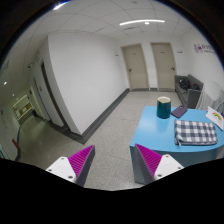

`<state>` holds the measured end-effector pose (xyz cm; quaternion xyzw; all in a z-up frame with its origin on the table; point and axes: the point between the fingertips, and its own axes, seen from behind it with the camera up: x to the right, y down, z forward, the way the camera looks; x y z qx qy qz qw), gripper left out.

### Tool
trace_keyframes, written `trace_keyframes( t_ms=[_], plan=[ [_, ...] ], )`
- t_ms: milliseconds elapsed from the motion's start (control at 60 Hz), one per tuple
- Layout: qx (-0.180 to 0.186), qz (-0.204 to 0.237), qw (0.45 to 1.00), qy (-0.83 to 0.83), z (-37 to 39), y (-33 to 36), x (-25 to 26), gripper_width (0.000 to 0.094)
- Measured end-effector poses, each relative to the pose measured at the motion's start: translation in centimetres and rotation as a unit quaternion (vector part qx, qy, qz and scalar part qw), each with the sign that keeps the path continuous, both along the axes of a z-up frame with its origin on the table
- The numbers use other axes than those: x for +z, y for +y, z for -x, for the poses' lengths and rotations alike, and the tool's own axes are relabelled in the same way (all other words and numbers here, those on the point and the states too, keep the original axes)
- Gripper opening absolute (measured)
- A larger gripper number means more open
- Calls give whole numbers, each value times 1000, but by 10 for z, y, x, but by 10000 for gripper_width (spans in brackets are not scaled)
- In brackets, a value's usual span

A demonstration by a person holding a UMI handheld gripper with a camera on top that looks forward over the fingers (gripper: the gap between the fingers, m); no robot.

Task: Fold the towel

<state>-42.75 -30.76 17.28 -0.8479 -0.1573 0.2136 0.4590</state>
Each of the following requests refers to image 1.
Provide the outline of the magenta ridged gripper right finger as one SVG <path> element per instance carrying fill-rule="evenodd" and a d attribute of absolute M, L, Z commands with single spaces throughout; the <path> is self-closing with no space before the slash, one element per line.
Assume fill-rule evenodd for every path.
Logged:
<path fill-rule="evenodd" d="M 139 144 L 135 145 L 134 154 L 139 164 L 144 184 L 152 183 L 183 169 L 183 166 L 171 155 L 160 155 Z"/>

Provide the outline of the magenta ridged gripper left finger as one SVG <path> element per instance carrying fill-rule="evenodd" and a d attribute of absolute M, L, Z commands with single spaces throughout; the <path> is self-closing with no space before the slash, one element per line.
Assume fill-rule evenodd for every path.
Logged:
<path fill-rule="evenodd" d="M 91 145 L 70 157 L 59 157 L 47 171 L 83 187 L 94 156 L 95 146 Z"/>

